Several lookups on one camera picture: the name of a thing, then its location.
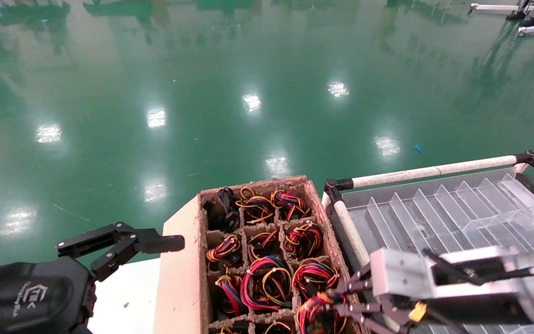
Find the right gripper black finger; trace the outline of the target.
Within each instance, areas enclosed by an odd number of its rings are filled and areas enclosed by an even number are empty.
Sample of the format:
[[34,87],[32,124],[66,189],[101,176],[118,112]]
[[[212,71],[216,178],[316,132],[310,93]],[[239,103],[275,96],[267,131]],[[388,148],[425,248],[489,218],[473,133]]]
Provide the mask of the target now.
[[329,296],[349,296],[367,290],[372,290],[370,263],[355,271],[349,278],[340,280],[336,287],[329,289]]
[[340,305],[342,317],[352,318],[374,334],[409,334],[413,329],[411,311],[409,307],[399,307],[388,301]]

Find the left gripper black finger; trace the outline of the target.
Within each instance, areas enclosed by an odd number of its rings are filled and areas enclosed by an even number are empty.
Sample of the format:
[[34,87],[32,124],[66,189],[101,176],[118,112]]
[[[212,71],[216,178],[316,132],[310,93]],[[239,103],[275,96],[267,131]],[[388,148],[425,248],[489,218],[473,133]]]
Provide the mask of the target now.
[[153,228],[135,229],[125,222],[117,222],[59,242],[57,255],[77,259],[104,250],[105,253],[90,265],[90,275],[102,282],[140,252],[178,252],[185,246],[182,235],[161,236]]

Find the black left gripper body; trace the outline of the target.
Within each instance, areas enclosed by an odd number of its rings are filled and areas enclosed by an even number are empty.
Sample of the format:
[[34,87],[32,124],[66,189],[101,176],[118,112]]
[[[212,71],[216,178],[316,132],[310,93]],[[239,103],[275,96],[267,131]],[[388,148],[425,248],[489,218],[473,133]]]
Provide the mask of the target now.
[[0,266],[0,334],[88,334],[95,286],[68,257]]

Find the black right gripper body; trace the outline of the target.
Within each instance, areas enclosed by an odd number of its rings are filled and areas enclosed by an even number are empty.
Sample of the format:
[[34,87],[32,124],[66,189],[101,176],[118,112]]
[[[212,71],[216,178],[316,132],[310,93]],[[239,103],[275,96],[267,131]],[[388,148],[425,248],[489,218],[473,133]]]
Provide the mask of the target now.
[[435,325],[534,325],[534,291],[434,291],[422,303]]

